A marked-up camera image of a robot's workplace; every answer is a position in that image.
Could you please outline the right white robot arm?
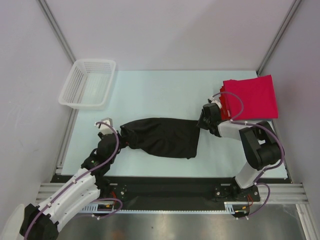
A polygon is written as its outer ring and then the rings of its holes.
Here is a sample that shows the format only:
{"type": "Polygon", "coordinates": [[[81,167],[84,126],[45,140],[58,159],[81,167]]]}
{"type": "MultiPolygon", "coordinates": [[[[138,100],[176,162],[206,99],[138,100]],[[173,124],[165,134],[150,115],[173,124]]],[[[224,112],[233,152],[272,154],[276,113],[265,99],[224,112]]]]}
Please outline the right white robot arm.
{"type": "Polygon", "coordinates": [[[265,172],[280,167],[285,160],[284,147],[267,121],[223,120],[219,106],[207,103],[202,107],[197,126],[218,138],[241,142],[246,163],[232,179],[227,194],[237,201],[248,196],[265,172]]]}

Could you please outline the black t shirt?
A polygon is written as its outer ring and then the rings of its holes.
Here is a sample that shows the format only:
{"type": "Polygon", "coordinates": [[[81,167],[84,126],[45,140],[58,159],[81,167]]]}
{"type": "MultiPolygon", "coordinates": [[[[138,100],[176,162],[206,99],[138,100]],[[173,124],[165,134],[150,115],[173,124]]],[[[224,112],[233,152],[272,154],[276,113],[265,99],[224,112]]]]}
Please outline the black t shirt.
{"type": "Polygon", "coordinates": [[[191,159],[197,155],[200,128],[196,120],[145,118],[120,126],[123,147],[163,158],[191,159]]]}

